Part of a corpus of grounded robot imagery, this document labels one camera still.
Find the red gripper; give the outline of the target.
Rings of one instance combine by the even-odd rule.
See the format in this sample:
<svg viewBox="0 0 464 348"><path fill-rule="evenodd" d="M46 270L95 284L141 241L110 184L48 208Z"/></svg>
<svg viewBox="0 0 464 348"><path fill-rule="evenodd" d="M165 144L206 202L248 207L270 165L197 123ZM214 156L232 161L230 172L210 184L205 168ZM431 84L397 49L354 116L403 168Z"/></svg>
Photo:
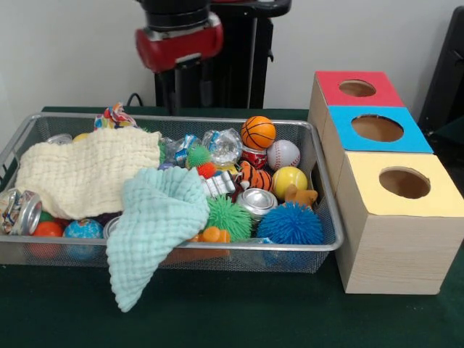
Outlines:
<svg viewBox="0 0 464 348"><path fill-rule="evenodd" d="M202 106L212 104L212 65L209 58L218 55L223 47L223 26L215 13L209 14L205 24L194 28L168 32L138 29L135 42L146 68L154 73L175 69L175 113L179 113L182 107L182 69L177 66L192 59L204 60L201 63L201 103Z"/></svg>

